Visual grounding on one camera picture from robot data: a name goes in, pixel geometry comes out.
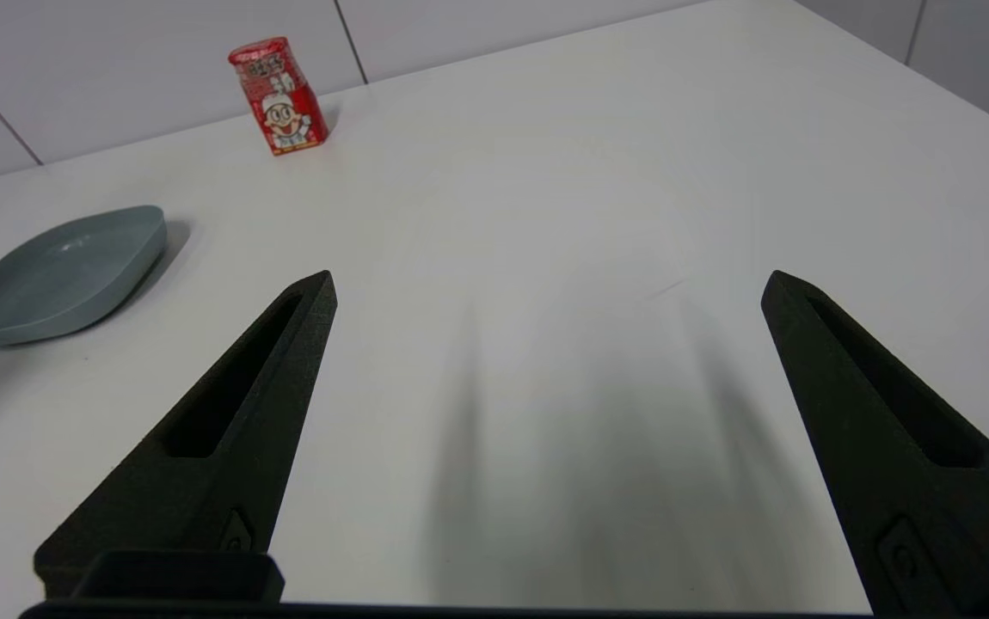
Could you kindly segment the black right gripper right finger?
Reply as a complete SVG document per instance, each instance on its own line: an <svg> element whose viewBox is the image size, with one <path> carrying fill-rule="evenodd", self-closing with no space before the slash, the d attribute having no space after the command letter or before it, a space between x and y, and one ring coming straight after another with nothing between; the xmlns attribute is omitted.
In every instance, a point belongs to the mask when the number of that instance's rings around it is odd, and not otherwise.
<svg viewBox="0 0 989 619"><path fill-rule="evenodd" d="M818 287L761 307L869 607L989 616L989 438Z"/></svg>

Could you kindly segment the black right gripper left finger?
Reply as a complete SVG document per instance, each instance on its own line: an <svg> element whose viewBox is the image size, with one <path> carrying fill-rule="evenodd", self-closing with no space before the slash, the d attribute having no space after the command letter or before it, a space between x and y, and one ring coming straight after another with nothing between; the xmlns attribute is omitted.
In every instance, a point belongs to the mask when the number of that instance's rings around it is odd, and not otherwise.
<svg viewBox="0 0 989 619"><path fill-rule="evenodd" d="M47 599L113 551L269 549L337 309L289 285L37 548Z"/></svg>

